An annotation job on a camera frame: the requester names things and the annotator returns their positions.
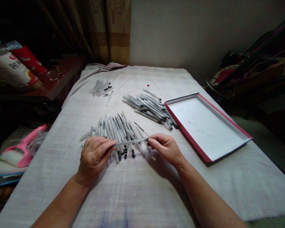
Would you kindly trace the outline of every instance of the hand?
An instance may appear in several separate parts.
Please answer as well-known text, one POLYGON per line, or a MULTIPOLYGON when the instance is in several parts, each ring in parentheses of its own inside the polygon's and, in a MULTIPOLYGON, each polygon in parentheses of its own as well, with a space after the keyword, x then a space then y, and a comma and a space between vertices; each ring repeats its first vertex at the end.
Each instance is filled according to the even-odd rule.
POLYGON ((163 134, 151 135, 148 146, 156 149, 171 165, 177 167, 185 159, 172 136, 163 134))
POLYGON ((103 171, 106 163, 116 147, 117 141, 92 136, 85 141, 81 152, 80 165, 76 174, 76 182, 83 187, 90 187, 103 171))

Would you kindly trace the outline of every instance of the person's right hand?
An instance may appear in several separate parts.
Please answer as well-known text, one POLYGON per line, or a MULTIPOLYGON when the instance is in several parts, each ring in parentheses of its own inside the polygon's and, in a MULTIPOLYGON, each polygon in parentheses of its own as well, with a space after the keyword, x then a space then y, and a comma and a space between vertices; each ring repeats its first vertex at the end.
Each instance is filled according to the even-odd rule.
POLYGON ((179 166, 185 158, 172 136, 151 135, 148 139, 148 146, 156 149, 174 167, 179 166))

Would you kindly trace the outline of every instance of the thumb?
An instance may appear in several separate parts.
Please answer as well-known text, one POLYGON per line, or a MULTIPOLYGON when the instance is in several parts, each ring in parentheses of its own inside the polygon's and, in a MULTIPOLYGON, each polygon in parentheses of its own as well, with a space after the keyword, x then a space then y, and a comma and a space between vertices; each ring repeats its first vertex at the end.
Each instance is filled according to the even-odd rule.
POLYGON ((109 151, 104 155, 104 159, 103 159, 103 160, 104 160, 105 162, 107 162, 107 160, 109 159, 111 153, 112 153, 113 150, 115 150, 115 149, 116 149, 116 147, 113 147, 113 148, 109 149, 109 151))
POLYGON ((153 139, 153 138, 149 138, 148 139, 148 143, 154 147, 154 149, 156 149, 157 151, 160 151, 162 149, 164 149, 164 146, 161 145, 157 140, 153 139))

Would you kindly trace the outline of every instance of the label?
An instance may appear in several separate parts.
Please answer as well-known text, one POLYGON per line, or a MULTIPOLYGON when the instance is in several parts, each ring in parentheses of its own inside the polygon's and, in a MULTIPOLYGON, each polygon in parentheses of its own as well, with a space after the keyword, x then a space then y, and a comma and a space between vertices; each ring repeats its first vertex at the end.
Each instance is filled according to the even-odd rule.
POLYGON ((40 80, 27 69, 12 53, 0 56, 0 77, 18 90, 40 87, 40 80))
POLYGON ((27 46, 10 50, 10 52, 35 75, 43 75, 47 72, 46 68, 39 62, 27 46))

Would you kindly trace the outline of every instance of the eyeglasses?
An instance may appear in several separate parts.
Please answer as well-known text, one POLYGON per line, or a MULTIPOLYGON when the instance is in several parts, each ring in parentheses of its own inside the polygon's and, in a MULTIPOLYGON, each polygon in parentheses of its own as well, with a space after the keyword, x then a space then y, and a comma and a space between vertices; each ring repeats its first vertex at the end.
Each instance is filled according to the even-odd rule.
POLYGON ((57 66, 54 71, 49 71, 47 73, 47 76, 50 81, 56 81, 60 77, 60 75, 65 73, 65 71, 66 69, 64 68, 64 66, 57 66))

